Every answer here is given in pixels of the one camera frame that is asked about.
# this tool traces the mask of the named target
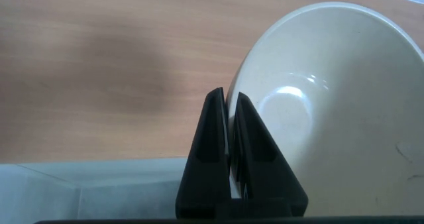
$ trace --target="ceramic bowl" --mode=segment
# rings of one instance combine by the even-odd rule
[[[309,196],[306,215],[424,214],[424,61],[383,15],[318,3],[272,25],[227,96],[252,100]]]

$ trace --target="white bowl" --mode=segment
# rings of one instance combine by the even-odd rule
[[[227,96],[252,100],[309,196],[306,215],[424,214],[424,61],[383,15],[318,3],[272,25]]]

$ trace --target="bowl rim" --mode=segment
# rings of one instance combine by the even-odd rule
[[[231,113],[231,111],[232,111],[231,107],[233,106],[231,104],[234,104],[235,102],[237,102],[237,97],[238,97],[238,94],[234,94],[234,90],[239,89],[239,81],[240,81],[240,79],[242,79],[242,77],[243,77],[242,74],[246,70],[246,66],[244,64],[247,63],[252,58],[252,56],[256,52],[257,48],[259,46],[261,46],[261,44],[269,36],[271,36],[277,29],[279,29],[279,27],[282,26],[284,23],[288,22],[289,20],[295,18],[296,16],[298,16],[300,14],[310,12],[310,11],[313,11],[313,10],[316,10],[316,9],[324,9],[324,8],[352,9],[354,11],[360,11],[360,12],[366,14],[366,15],[369,15],[371,17],[374,17],[375,19],[378,19],[380,22],[383,22],[387,26],[394,29],[395,32],[400,34],[403,37],[403,39],[406,40],[406,42],[411,46],[411,48],[414,50],[416,55],[418,57],[420,57],[421,66],[424,68],[424,54],[422,53],[422,51],[420,50],[418,45],[413,41],[413,39],[401,27],[399,27],[392,20],[390,20],[389,18],[380,14],[379,12],[376,12],[372,9],[369,9],[367,7],[363,7],[361,5],[357,5],[357,4],[354,4],[354,3],[337,2],[337,1],[314,3],[314,4],[311,4],[311,5],[306,5],[304,7],[298,8],[298,9],[288,13],[287,15],[285,15],[281,19],[279,19],[277,22],[275,22],[273,25],[271,25],[265,31],[265,33],[255,42],[254,46],[248,51],[243,62],[238,67],[239,69],[237,70],[237,72],[236,72],[236,74],[233,78],[233,81],[231,82],[231,85],[229,87],[229,91],[227,93],[227,109],[228,109],[228,113],[229,113],[228,115],[229,115],[229,128],[230,129],[232,129],[232,127],[233,127],[232,126],[232,121],[233,121],[232,118],[234,116],[234,114]]]

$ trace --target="wooden table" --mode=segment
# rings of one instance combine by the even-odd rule
[[[206,93],[321,1],[379,11],[424,48],[424,5],[405,0],[0,0],[0,162],[186,156]]]

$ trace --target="wood grain surface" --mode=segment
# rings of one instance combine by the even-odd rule
[[[186,156],[207,92],[322,1],[377,10],[424,48],[424,5],[405,0],[0,0],[0,162]]]

